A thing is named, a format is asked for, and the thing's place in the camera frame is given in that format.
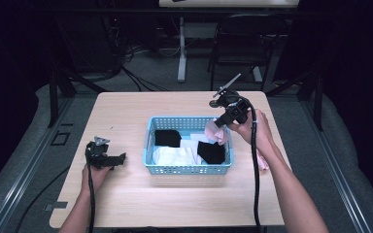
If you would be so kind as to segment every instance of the person's right hand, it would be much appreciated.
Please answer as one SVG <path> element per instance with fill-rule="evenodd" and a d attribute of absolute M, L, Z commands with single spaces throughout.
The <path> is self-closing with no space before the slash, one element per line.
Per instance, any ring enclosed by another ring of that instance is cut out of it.
<path fill-rule="evenodd" d="M 271 128 L 269 127 L 268 119 L 261 110 L 256 109 L 256 148 L 261 154 L 264 151 L 271 149 L 274 146 L 274 139 L 272 138 Z M 243 124 L 232 123 L 228 125 L 228 128 L 232 131 L 237 132 L 242 138 L 248 143 L 251 143 L 251 134 L 253 127 L 253 115 L 251 111 L 248 111 L 248 119 Z"/>

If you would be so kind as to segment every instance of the laundry basket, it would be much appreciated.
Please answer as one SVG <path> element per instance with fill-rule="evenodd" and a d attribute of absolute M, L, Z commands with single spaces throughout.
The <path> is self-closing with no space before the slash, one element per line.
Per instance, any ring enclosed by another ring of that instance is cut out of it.
<path fill-rule="evenodd" d="M 177 130 L 183 139 L 188 139 L 191 133 L 204 132 L 205 124 L 213 116 L 153 116 L 150 118 L 145 139 L 143 162 L 152 175 L 224 175 L 233 164 L 233 148 L 230 131 L 225 127 L 228 142 L 225 147 L 225 161 L 222 164 L 201 164 L 191 166 L 161 166 L 153 162 L 153 152 L 156 150 L 156 130 Z"/>

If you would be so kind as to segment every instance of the fabric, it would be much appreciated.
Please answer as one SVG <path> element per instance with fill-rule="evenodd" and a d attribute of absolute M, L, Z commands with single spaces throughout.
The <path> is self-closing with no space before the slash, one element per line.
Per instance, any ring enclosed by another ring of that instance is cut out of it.
<path fill-rule="evenodd" d="M 215 142 L 218 142 L 220 145 L 223 145 L 228 141 L 228 135 L 226 134 L 225 127 L 218 128 L 213 120 L 209 120 L 205 124 L 205 136 Z"/>
<path fill-rule="evenodd" d="M 181 148 L 190 148 L 192 150 L 192 156 L 194 157 L 194 160 L 197 164 L 202 164 L 202 157 L 198 155 L 198 141 L 195 140 L 187 140 L 182 139 L 181 140 Z"/>
<path fill-rule="evenodd" d="M 198 154 L 208 164 L 222 164 L 225 161 L 225 147 L 219 143 L 198 143 Z"/>
<path fill-rule="evenodd" d="M 181 135 L 177 130 L 155 130 L 155 145 L 178 148 L 181 143 Z"/>
<path fill-rule="evenodd" d="M 256 160 L 258 161 L 258 169 L 260 171 L 268 170 L 269 165 L 266 162 L 265 158 L 256 150 Z"/>
<path fill-rule="evenodd" d="M 193 141 L 199 141 L 199 142 L 203 142 L 203 143 L 209 143 L 210 142 L 210 140 L 208 139 L 208 137 L 205 136 L 204 132 L 201 132 L 201 133 L 191 133 L 189 136 L 190 136 L 190 139 L 193 140 Z"/>
<path fill-rule="evenodd" d="M 153 161 L 159 166 L 200 165 L 201 160 L 192 148 L 160 147 L 153 153 Z"/>

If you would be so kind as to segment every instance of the white cloth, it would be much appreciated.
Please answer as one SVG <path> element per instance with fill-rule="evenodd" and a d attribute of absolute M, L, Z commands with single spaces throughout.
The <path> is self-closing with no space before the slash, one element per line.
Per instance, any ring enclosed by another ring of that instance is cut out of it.
<path fill-rule="evenodd" d="M 210 141 L 208 140 L 207 136 L 205 136 L 205 133 L 191 133 L 190 134 L 190 139 L 193 141 L 199 141 L 203 143 L 209 143 Z"/>
<path fill-rule="evenodd" d="M 201 164 L 201 162 L 198 162 L 197 154 L 193 153 L 192 148 L 160 147 L 153 153 L 153 161 L 159 166 L 191 166 Z"/>
<path fill-rule="evenodd" d="M 192 156 L 196 164 L 200 165 L 202 163 L 202 157 L 198 154 L 198 141 L 181 139 L 180 148 L 190 148 L 192 150 Z"/>

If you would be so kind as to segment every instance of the wooden table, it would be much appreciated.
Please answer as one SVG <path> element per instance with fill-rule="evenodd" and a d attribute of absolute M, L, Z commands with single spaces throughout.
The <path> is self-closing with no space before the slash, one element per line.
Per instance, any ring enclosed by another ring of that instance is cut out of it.
<path fill-rule="evenodd" d="M 235 132 L 231 132 L 234 164 L 226 175 L 218 176 L 219 179 L 214 179 L 213 183 L 157 183 L 156 177 L 142 162 L 150 117 L 219 117 L 224 109 L 213 109 L 208 104 L 214 93 L 101 93 L 59 194 L 58 202 L 68 204 L 66 209 L 53 211 L 51 227 L 59 228 L 75 204 L 85 165 L 85 146 L 93 141 L 94 136 L 111 140 L 108 149 L 110 156 L 126 152 L 124 165 L 111 171 L 97 192 L 95 227 L 255 225 L 251 148 Z M 240 94 L 266 113 L 274 139 L 287 159 L 265 94 L 258 91 L 241 91 Z M 260 174 L 259 215 L 262 225 L 284 224 L 269 171 Z"/>

